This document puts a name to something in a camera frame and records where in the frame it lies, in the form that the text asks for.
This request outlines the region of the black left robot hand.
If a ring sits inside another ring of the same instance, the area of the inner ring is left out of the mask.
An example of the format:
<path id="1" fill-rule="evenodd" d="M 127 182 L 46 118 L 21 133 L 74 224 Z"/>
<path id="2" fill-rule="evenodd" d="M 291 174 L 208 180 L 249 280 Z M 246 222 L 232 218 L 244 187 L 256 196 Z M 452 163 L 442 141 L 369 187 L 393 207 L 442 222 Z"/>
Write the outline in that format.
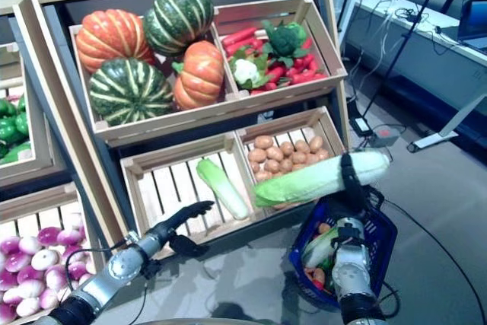
<path id="1" fill-rule="evenodd" d="M 166 244 L 170 249 L 180 255 L 199 257 L 209 250 L 208 245 L 200 245 L 187 236 L 178 234 L 176 230 L 190 218 L 204 215 L 214 205 L 214 201 L 204 200 L 184 206 L 165 221 L 157 223 L 145 233 L 144 239 L 154 239 L 155 244 L 151 249 L 143 249 L 149 258 L 161 252 Z"/>

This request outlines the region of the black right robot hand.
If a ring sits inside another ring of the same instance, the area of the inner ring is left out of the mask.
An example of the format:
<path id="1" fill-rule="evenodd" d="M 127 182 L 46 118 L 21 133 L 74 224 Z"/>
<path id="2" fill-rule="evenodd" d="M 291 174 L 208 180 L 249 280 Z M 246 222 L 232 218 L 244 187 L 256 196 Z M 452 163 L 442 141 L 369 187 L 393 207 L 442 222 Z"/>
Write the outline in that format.
<path id="1" fill-rule="evenodd" d="M 364 221 L 370 215 L 371 194 L 374 189 L 369 185 L 361 185 L 349 153 L 341 157 L 340 168 L 344 190 L 338 194 L 338 197 L 342 210 L 348 217 Z"/>

